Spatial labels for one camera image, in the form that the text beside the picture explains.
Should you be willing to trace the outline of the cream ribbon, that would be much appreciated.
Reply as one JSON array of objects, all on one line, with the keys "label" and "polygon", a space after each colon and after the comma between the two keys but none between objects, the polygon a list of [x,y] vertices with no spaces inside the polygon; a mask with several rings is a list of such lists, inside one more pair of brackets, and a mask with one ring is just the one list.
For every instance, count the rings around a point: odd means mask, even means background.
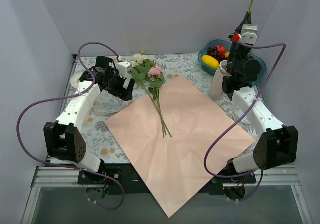
[{"label": "cream ribbon", "polygon": [[109,112],[103,112],[103,111],[100,111],[98,109],[98,107],[99,107],[99,103],[96,101],[92,106],[92,111],[97,117],[113,116],[113,115],[115,115],[115,114],[120,112],[119,110],[118,111],[113,111],[113,112],[110,112],[110,111]]}]

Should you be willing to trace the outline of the pink wrapping paper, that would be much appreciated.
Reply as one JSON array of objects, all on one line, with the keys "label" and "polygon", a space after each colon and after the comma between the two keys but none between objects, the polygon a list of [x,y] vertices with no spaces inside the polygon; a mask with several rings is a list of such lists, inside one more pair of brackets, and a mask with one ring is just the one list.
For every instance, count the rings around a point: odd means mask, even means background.
[{"label": "pink wrapping paper", "polygon": [[254,139],[183,76],[162,86],[160,105],[144,96],[105,124],[171,217]]}]

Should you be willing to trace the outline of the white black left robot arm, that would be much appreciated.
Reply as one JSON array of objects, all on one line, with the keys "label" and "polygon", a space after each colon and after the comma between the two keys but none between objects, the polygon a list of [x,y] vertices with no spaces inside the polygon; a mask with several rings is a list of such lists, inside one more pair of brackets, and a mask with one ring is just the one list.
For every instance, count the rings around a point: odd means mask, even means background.
[{"label": "white black left robot arm", "polygon": [[70,100],[54,122],[47,122],[43,129],[48,155],[89,170],[89,178],[95,184],[106,180],[106,171],[100,167],[101,160],[87,151],[81,129],[103,91],[125,102],[133,99],[135,80],[131,79],[125,86],[132,68],[127,61],[115,63],[109,57],[98,56],[95,66],[80,76],[75,92],[77,96]]}]

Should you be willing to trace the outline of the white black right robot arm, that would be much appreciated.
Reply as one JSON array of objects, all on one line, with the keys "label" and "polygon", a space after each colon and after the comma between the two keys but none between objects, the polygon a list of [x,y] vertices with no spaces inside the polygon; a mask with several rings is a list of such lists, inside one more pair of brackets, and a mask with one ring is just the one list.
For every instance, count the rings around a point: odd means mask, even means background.
[{"label": "white black right robot arm", "polygon": [[251,153],[228,161],[226,176],[232,183],[243,179],[246,172],[291,164],[297,158],[298,130],[274,117],[253,88],[262,66],[258,60],[248,57],[257,42],[258,33],[258,27],[252,24],[251,18],[252,14],[246,12],[234,34],[229,35],[232,45],[222,90],[243,111],[259,140]]}]

